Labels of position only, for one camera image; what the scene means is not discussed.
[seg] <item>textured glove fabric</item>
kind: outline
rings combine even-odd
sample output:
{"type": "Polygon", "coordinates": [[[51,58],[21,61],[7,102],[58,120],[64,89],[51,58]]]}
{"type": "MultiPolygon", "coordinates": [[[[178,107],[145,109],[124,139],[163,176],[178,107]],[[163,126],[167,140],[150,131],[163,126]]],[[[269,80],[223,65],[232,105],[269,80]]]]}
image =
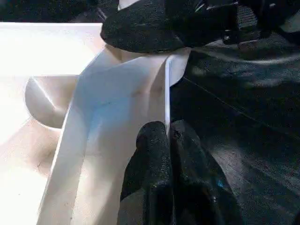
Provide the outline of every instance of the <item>textured glove fabric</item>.
{"type": "Polygon", "coordinates": [[[241,225],[224,173],[183,121],[160,122],[138,134],[124,177],[118,225],[241,225]]]}

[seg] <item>white plastic part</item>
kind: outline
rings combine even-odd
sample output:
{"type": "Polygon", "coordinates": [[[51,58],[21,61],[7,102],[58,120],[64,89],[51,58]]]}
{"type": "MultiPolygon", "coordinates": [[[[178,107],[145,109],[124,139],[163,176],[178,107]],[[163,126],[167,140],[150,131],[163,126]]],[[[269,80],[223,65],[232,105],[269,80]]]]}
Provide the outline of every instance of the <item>white plastic part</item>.
{"type": "Polygon", "coordinates": [[[38,225],[116,224],[137,133],[156,120],[168,129],[169,75],[183,75],[186,54],[139,57],[101,69],[107,58],[102,52],[84,70],[62,128],[38,225]],[[180,66],[173,69],[176,61],[180,66]]]}
{"type": "Polygon", "coordinates": [[[105,42],[101,23],[0,22],[0,76],[79,75],[105,42]]]}

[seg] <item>black textured surface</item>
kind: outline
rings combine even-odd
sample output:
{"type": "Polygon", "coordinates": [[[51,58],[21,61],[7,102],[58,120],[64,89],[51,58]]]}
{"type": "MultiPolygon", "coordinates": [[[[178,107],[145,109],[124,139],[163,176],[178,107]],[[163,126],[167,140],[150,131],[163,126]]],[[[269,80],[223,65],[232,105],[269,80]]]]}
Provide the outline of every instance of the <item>black textured surface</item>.
{"type": "Polygon", "coordinates": [[[138,53],[173,51],[220,39],[236,21],[236,0],[140,0],[109,17],[102,39],[138,53]]]}
{"type": "Polygon", "coordinates": [[[125,171],[118,224],[243,224],[222,169],[194,130],[173,123],[170,143],[161,122],[140,130],[125,171]]]}
{"type": "Polygon", "coordinates": [[[163,0],[140,0],[109,17],[101,37],[130,52],[170,51],[183,47],[171,29],[163,0]]]}
{"type": "Polygon", "coordinates": [[[171,88],[172,121],[193,126],[220,164],[245,224],[291,225],[300,211],[299,66],[243,70],[195,56],[171,88]],[[256,77],[264,85],[246,88],[256,77]]]}
{"type": "Polygon", "coordinates": [[[102,23],[117,12],[118,0],[3,0],[0,21],[102,23]]]}

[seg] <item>curved white surface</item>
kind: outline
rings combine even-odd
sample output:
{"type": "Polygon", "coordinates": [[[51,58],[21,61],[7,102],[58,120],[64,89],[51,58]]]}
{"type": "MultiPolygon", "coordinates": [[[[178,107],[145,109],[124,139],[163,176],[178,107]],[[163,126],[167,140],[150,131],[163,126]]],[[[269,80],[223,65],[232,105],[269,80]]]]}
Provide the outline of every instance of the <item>curved white surface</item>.
{"type": "Polygon", "coordinates": [[[0,23],[0,224],[34,225],[60,131],[25,105],[30,76],[78,75],[105,46],[101,24],[0,23]]]}

